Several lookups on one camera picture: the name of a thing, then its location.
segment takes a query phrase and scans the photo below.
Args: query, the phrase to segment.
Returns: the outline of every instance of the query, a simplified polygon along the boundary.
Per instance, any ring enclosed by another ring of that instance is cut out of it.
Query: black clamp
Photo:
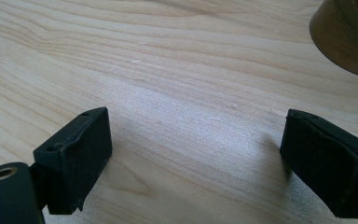
[[[336,217],[358,218],[358,138],[329,121],[290,109],[283,160]]]
[[[35,163],[0,166],[0,223],[44,223],[41,210],[82,210],[112,155],[106,107],[77,116],[34,150]]]

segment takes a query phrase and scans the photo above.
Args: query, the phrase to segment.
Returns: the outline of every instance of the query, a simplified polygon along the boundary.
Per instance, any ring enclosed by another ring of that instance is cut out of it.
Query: light wood surface
[[[358,76],[317,50],[315,0],[0,0],[0,164],[107,106],[114,153],[47,223],[358,223],[279,154],[289,108],[358,136]]]

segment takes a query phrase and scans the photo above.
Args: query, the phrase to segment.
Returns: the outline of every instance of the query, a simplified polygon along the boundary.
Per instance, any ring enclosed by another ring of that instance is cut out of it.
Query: brown wooden object
[[[310,34],[332,62],[358,75],[358,0],[326,0],[310,21]]]

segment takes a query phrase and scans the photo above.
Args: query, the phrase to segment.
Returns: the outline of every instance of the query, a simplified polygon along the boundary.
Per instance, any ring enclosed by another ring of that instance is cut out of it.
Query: metal grommet
[[[0,180],[11,177],[12,175],[17,173],[16,167],[5,167],[0,169]]]

